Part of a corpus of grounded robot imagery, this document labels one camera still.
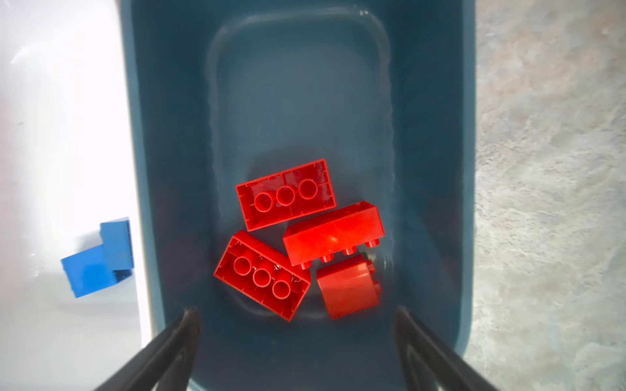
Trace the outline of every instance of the gray floor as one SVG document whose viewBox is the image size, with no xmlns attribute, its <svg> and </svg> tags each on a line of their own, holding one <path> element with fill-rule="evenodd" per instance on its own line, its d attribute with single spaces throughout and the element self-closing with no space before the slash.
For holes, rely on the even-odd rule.
<svg viewBox="0 0 626 391">
<path fill-rule="evenodd" d="M 466 359 L 502 390 L 625 390 L 626 1 L 476 13 Z"/>
</svg>

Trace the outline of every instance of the red duplo block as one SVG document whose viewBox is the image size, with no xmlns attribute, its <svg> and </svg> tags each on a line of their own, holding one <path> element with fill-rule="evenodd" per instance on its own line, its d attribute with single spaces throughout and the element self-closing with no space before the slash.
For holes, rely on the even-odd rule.
<svg viewBox="0 0 626 391">
<path fill-rule="evenodd" d="M 244 231 L 232 237 L 213 275 L 287 321 L 311 285 L 309 272 Z"/>
<path fill-rule="evenodd" d="M 339 251 L 352 255 L 358 245 L 376 247 L 383 236 L 378 208 L 361 201 L 288 227 L 282 241 L 291 264 L 308 269 L 316 258 L 326 263 Z"/>
<path fill-rule="evenodd" d="M 378 305 L 381 285 L 372 279 L 372 261 L 355 256 L 317 271 L 317 283 L 331 319 Z"/>
<path fill-rule="evenodd" d="M 337 206 L 324 159 L 242 183 L 235 189 L 248 231 Z"/>
</svg>

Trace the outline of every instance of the blue duplo block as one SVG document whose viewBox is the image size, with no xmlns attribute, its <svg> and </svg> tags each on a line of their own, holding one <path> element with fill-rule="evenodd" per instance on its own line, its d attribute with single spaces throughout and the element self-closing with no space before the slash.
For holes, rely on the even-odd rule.
<svg viewBox="0 0 626 391">
<path fill-rule="evenodd" d="M 102 238 L 107 269 L 128 270 L 133 268 L 130 226 L 127 218 L 101 223 L 100 237 Z"/>
<path fill-rule="evenodd" d="M 132 274 L 130 270 L 107 269 L 102 245 L 63 258 L 61 263 L 76 297 L 108 288 Z"/>
</svg>

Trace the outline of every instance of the lego stud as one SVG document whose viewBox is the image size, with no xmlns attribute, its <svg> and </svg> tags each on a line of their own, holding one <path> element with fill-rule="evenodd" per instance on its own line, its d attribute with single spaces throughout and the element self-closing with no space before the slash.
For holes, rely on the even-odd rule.
<svg viewBox="0 0 626 391">
<path fill-rule="evenodd" d="M 276 200 L 282 206 L 289 206 L 295 201 L 295 190 L 291 186 L 283 186 L 276 192 Z"/>
<path fill-rule="evenodd" d="M 374 282 L 374 291 L 376 291 L 376 295 L 380 295 L 382 293 L 381 284 L 378 281 Z"/>
<path fill-rule="evenodd" d="M 378 246 L 379 244 L 381 244 L 381 241 L 378 239 L 374 239 L 365 243 L 365 247 L 372 248 Z"/>
<path fill-rule="evenodd" d="M 272 285 L 272 294 L 279 300 L 284 300 L 291 294 L 291 275 L 282 271 Z"/>
<path fill-rule="evenodd" d="M 262 213 L 272 209 L 274 206 L 274 196 L 269 191 L 263 191 L 254 197 L 254 207 Z"/>
<path fill-rule="evenodd" d="M 335 256 L 333 254 L 323 255 L 320 257 L 322 263 L 329 263 Z"/>
<path fill-rule="evenodd" d="M 248 275 L 248 273 L 252 270 L 252 262 L 255 258 L 256 256 L 252 251 L 246 251 L 243 255 L 235 258 L 235 261 L 233 262 L 233 269 L 235 269 L 235 273 L 240 276 Z"/>
<path fill-rule="evenodd" d="M 312 179 L 305 179 L 300 182 L 298 193 L 305 200 L 312 200 L 317 195 L 317 183 Z"/>
<path fill-rule="evenodd" d="M 252 275 L 252 282 L 254 282 L 254 285 L 259 288 L 265 288 L 270 285 L 270 282 L 272 282 L 272 268 L 273 266 L 269 262 L 263 262 L 259 265 Z"/>
<path fill-rule="evenodd" d="M 346 248 L 344 251 L 342 251 L 343 254 L 345 255 L 352 255 L 356 252 L 356 246 L 352 246 L 350 248 Z"/>
<path fill-rule="evenodd" d="M 367 261 L 367 269 L 370 274 L 376 273 L 376 268 L 374 267 L 374 263 L 372 261 Z"/>
</svg>

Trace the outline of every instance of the blue plastic bin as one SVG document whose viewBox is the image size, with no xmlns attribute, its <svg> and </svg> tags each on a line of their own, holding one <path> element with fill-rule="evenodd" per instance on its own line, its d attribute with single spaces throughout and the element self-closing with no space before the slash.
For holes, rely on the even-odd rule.
<svg viewBox="0 0 626 391">
<path fill-rule="evenodd" d="M 151 303 L 159 330 L 199 308 L 194 387 L 402 390 L 400 304 L 463 352 L 472 1 L 126 0 L 121 15 Z M 320 158 L 339 208 L 381 212 L 381 304 L 331 321 L 313 283 L 287 323 L 212 272 L 244 227 L 235 185 Z M 284 252 L 285 228 L 254 236 Z"/>
</svg>

